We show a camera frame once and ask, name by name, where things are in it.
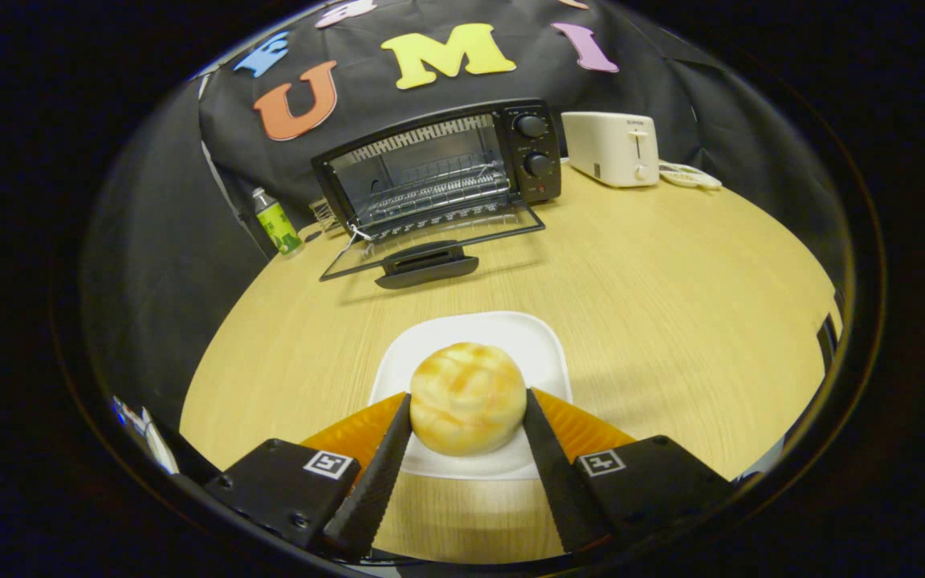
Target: purple letter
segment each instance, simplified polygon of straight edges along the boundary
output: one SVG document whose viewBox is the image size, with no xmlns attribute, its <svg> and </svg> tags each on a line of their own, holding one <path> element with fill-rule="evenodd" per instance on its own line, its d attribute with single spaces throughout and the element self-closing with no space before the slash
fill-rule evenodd
<svg viewBox="0 0 925 578">
<path fill-rule="evenodd" d="M 602 54 L 598 44 L 595 44 L 594 40 L 591 39 L 594 32 L 583 26 L 577 26 L 576 23 L 554 22 L 552 26 L 561 30 L 566 35 L 566 38 L 573 43 L 573 47 L 577 49 L 577 54 L 580 55 L 577 63 L 583 68 L 601 70 L 602 72 L 620 72 L 620 67 L 609 61 Z"/>
</svg>

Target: square plate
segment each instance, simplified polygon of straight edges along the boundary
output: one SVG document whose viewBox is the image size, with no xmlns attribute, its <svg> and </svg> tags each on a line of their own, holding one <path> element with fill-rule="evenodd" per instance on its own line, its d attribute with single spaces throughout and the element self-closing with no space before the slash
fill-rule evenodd
<svg viewBox="0 0 925 578">
<path fill-rule="evenodd" d="M 459 341 L 502 348 L 516 362 L 528 387 L 573 403 L 562 344 L 551 327 L 525 312 L 489 311 L 432 319 L 402 332 L 381 360 L 369 404 L 409 391 L 416 367 L 433 352 Z M 539 478 L 522 427 L 498 450 L 465 458 L 438 454 L 412 434 L 401 471 L 451 479 Z"/>
</svg>

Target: round table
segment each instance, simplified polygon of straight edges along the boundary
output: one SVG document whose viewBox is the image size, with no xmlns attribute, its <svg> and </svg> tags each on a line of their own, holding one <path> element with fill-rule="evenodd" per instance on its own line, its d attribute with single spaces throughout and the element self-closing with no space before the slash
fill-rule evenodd
<svg viewBox="0 0 925 578">
<path fill-rule="evenodd" d="M 319 282 L 348 238 L 275 257 L 202 356 L 181 434 L 220 469 L 363 409 L 389 344 L 423 321 L 523 311 L 562 343 L 573 403 L 637 439 L 665 434 L 731 479 L 799 417 L 840 334 L 806 246 L 726 188 L 617 189 L 562 167 L 546 230 L 467 246 L 475 273 L 381 289 L 381 268 Z M 429 560 L 561 555 L 539 480 L 401 473 L 374 547 Z"/>
</svg>

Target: bottle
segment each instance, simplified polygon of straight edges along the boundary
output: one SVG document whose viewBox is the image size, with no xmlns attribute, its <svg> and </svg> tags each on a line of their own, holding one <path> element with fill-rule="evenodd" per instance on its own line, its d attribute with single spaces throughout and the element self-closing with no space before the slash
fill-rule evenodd
<svg viewBox="0 0 925 578">
<path fill-rule="evenodd" d="M 302 248 L 302 240 L 295 234 L 294 227 L 291 226 L 291 221 L 287 220 L 279 202 L 262 187 L 252 191 L 252 201 L 255 203 L 256 218 L 267 230 L 268 237 L 280 254 L 298 253 Z"/>
</svg>

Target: wire rack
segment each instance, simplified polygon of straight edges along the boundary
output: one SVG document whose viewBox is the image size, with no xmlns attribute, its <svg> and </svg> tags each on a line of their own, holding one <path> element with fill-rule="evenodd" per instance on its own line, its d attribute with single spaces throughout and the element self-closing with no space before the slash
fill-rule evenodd
<svg viewBox="0 0 925 578">
<path fill-rule="evenodd" d="M 334 237 L 335 234 L 344 233 L 337 222 L 337 216 L 331 211 L 330 204 L 326 198 L 320 198 L 318 201 L 309 202 L 309 209 L 312 209 L 313 215 L 316 216 L 316 222 L 320 224 L 322 230 L 328 237 Z"/>
<path fill-rule="evenodd" d="M 399 182 L 372 195 L 370 203 L 360 212 L 367 223 L 381 223 L 509 190 L 503 162 L 485 161 L 474 153 L 405 169 Z"/>
</svg>

